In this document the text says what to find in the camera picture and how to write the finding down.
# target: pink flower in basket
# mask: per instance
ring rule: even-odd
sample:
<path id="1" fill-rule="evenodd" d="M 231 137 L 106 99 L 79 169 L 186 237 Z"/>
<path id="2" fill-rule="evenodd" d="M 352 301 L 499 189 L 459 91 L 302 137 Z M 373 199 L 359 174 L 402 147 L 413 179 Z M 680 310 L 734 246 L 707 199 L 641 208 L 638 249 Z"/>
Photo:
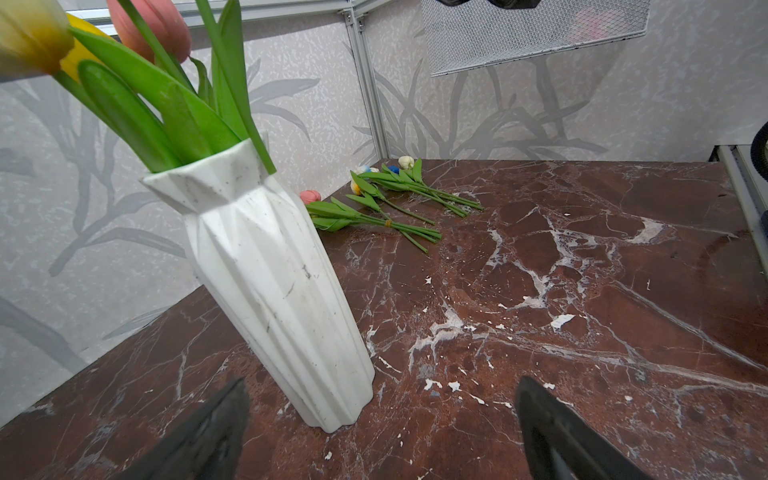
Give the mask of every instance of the pink flower in basket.
<path id="1" fill-rule="evenodd" d="M 571 26 L 570 41 L 582 43 L 584 41 L 610 38 L 627 31 L 628 25 L 624 20 L 624 11 L 611 9 L 599 12 L 590 7 L 581 10 L 574 17 Z"/>

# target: wall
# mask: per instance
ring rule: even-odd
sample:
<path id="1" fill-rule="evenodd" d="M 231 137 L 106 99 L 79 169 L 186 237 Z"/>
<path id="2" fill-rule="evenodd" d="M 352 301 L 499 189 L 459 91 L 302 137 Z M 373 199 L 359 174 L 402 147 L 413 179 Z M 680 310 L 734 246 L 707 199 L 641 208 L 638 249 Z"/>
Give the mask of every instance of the wall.
<path id="1" fill-rule="evenodd" d="M 277 175 L 329 194 L 368 154 L 355 153 L 368 121 L 341 17 L 244 30 Z M 0 425 L 199 285 L 180 218 L 137 182 L 144 174 L 50 78 L 0 84 Z"/>
<path id="2" fill-rule="evenodd" d="M 644 37 L 438 78 L 419 0 L 366 35 L 393 156 L 705 161 L 768 121 L 765 25 L 763 0 L 654 0 Z"/>

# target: black wheel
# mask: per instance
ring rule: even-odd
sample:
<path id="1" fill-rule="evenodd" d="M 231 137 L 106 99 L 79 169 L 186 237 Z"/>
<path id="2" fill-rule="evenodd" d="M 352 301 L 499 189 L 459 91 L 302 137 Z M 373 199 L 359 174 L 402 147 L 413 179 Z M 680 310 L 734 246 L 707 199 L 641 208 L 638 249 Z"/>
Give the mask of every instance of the black wheel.
<path id="1" fill-rule="evenodd" d="M 768 124 L 763 125 L 760 131 L 755 135 L 755 139 L 752 141 L 752 148 L 750 148 L 750 156 L 752 157 L 752 165 L 755 166 L 755 170 L 761 177 L 768 181 L 768 159 L 766 159 L 766 145 L 768 144 Z"/>

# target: marble tabletop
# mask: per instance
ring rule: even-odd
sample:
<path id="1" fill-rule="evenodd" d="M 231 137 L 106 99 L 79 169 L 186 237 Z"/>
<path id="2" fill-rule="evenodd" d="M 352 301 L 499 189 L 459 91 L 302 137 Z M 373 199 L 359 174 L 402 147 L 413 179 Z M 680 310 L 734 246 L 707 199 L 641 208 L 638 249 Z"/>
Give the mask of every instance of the marble tabletop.
<path id="1" fill-rule="evenodd" d="M 3 479 L 107 478 L 241 376 L 238 478 L 528 478 L 523 375 L 656 478 L 765 478 L 768 284 L 722 164 L 425 170 L 486 206 L 393 195 L 429 255 L 321 235 L 376 368 L 355 425 L 307 427 L 200 288 L 0 430 Z"/>

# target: pink tulip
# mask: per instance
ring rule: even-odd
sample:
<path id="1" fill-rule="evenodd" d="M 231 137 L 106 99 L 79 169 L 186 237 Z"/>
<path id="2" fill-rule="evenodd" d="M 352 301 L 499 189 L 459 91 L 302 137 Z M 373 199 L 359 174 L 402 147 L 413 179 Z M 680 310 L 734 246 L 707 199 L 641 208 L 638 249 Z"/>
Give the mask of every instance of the pink tulip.
<path id="1" fill-rule="evenodd" d="M 163 48 L 179 63 L 187 60 L 192 49 L 192 36 L 187 24 L 171 0 L 132 0 Z M 142 57 L 154 61 L 154 53 L 144 41 L 136 25 L 125 13 L 118 0 L 107 0 L 109 15 L 120 40 Z"/>
<path id="2" fill-rule="evenodd" d="M 301 201 L 304 202 L 305 205 L 311 204 L 312 202 L 319 202 L 323 199 L 317 190 L 304 190 L 299 194 L 299 198 L 301 198 Z"/>

